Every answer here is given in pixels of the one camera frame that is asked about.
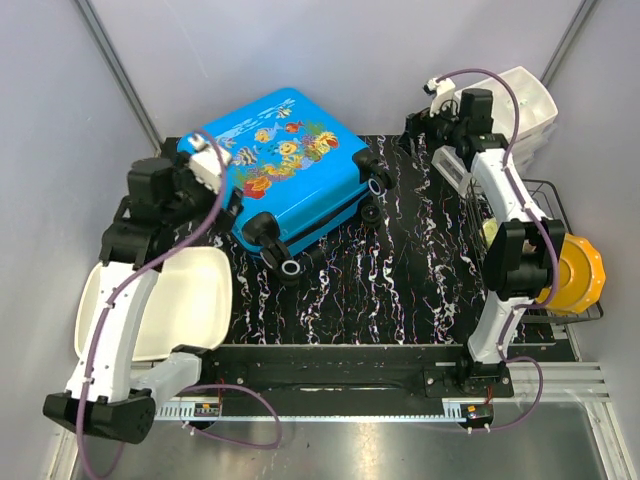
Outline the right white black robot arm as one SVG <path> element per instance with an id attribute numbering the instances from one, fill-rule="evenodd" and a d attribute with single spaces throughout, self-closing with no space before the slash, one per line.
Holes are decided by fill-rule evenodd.
<path id="1" fill-rule="evenodd" d="M 403 142 L 422 135 L 435 156 L 453 154 L 481 188 L 498 226 L 482 261 L 485 305 L 453 374 L 457 390 L 472 397 L 502 381 L 508 346 L 523 314 L 543 289 L 556 288 L 566 228 L 535 204 L 515 168 L 511 146 L 494 132 L 491 91 L 439 93 L 434 85 L 425 90 L 432 103 L 407 117 Z"/>

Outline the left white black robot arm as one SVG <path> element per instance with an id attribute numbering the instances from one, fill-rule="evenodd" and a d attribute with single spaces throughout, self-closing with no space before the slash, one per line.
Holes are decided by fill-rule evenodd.
<path id="1" fill-rule="evenodd" d="M 178 345 L 141 377 L 131 376 L 145 309 L 164 268 L 205 233 L 229 190 L 228 153 L 182 154 L 133 163 L 128 193 L 104 232 L 98 296 L 86 343 L 65 389 L 46 396 L 43 414 L 77 438 L 138 444 L 156 410 L 188 389 L 215 386 L 205 347 Z"/>

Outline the blue fish print suitcase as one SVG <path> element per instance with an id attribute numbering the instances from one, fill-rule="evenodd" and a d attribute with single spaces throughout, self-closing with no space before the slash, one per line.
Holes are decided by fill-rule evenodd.
<path id="1" fill-rule="evenodd" d="M 227 191 L 243 211 L 228 233 L 285 285 L 304 268 L 299 254 L 353 216 L 376 228 L 377 197 L 394 176 L 368 145 L 294 88 L 282 88 L 203 125 L 229 154 Z M 222 230 L 222 209 L 214 226 Z"/>

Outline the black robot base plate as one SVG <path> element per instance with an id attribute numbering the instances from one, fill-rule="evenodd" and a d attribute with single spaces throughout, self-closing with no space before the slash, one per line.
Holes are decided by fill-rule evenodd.
<path id="1" fill-rule="evenodd" d="M 382 388 L 427 398 L 509 398 L 514 377 L 503 364 L 474 367 L 462 345 L 226 345 L 205 357 L 196 384 L 256 392 Z"/>

